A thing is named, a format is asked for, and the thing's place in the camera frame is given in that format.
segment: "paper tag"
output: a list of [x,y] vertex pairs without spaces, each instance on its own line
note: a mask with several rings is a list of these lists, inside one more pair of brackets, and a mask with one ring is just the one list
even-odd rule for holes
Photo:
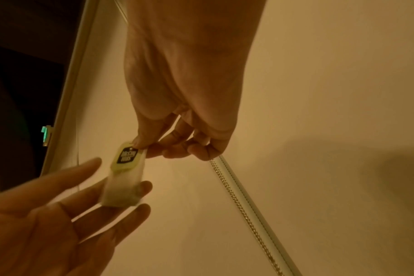
[[116,156],[111,163],[111,170],[118,172],[135,168],[139,164],[142,153],[143,150],[134,148],[132,143],[123,143],[117,150]]

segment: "printed logo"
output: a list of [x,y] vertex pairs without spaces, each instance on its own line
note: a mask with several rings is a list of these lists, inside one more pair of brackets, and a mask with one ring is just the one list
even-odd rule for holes
[[124,148],[117,159],[117,164],[126,164],[133,162],[134,158],[137,155],[138,150],[133,147]]

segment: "tea bag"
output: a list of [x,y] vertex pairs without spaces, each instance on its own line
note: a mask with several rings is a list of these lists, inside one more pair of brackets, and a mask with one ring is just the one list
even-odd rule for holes
[[131,142],[123,143],[111,163],[110,173],[101,195],[101,205],[136,206],[141,200],[141,186],[147,150],[138,150]]

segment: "green light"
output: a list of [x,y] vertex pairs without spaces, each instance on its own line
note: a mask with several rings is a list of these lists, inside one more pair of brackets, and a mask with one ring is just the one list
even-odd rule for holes
[[48,129],[46,126],[42,127],[42,133],[43,133],[43,142],[46,141],[46,136],[48,135]]

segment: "dark background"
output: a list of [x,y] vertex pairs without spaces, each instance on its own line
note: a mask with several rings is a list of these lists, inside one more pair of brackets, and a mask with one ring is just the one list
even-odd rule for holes
[[0,0],[0,189],[38,177],[84,0]]

